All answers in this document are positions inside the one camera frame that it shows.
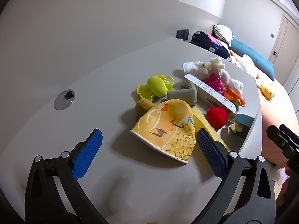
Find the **blue gripper pad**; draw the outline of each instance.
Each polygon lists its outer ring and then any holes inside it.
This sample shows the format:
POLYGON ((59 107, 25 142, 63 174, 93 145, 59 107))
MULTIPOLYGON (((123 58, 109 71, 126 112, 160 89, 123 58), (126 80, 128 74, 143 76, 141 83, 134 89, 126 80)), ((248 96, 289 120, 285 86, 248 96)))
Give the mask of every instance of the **blue gripper pad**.
POLYGON ((73 177, 75 181, 83 178, 87 172, 92 160, 97 154, 103 142, 103 135, 97 130, 83 147, 77 158, 73 162, 73 177))
POLYGON ((197 132, 197 143, 215 176, 223 181, 226 177, 225 160, 214 145, 213 139, 204 129, 197 132))

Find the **navy blanket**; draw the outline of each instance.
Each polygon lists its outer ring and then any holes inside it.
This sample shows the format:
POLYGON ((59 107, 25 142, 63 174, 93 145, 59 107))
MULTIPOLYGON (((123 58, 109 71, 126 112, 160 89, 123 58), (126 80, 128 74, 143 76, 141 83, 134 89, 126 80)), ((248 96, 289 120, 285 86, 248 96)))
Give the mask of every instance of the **navy blanket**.
POLYGON ((224 46, 215 44, 209 39, 208 35, 202 31, 195 32, 190 43, 202 47, 224 59, 231 57, 224 46))

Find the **yellow toy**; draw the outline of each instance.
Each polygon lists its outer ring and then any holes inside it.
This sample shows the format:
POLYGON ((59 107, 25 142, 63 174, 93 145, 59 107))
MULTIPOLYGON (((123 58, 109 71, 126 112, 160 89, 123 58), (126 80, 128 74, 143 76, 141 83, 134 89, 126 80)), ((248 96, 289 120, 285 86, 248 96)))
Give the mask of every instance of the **yellow toy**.
POLYGON ((270 83, 259 85, 258 88, 261 90, 264 97, 268 100, 271 100, 275 95, 272 84, 270 83))
POLYGON ((152 101, 154 96, 162 98, 166 96, 167 91, 173 89, 174 79, 165 77, 164 75, 152 76, 147 80, 147 85, 140 85, 137 88, 137 93, 142 99, 152 101), (172 83, 166 81, 167 78, 172 80, 172 83))

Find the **white box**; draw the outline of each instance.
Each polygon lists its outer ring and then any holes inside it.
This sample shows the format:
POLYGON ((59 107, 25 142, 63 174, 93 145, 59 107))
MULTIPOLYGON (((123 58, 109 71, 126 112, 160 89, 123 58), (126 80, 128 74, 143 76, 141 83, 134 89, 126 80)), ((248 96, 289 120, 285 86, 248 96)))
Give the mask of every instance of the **white box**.
POLYGON ((182 86, 184 88, 191 88, 189 81, 194 83, 197 89, 198 98, 206 102, 211 107, 223 108, 228 113, 228 120, 231 122, 233 121, 236 116, 236 106, 232 102, 191 74, 184 76, 182 86))

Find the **metal screw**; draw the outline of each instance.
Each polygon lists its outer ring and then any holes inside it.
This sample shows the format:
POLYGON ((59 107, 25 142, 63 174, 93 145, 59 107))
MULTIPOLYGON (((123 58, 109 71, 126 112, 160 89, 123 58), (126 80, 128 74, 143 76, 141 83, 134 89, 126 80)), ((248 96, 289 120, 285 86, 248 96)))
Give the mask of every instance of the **metal screw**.
POLYGON ((63 157, 63 158, 67 158, 69 155, 70 155, 69 152, 63 152, 63 153, 61 154, 61 157, 63 157))
POLYGON ((229 155, 233 158, 238 157, 238 154, 236 152, 231 152, 229 155))
POLYGON ((265 158, 263 156, 259 156, 260 161, 265 161, 265 158))
POLYGON ((35 158, 34 158, 34 161, 40 161, 41 160, 41 157, 40 156, 36 156, 35 158))

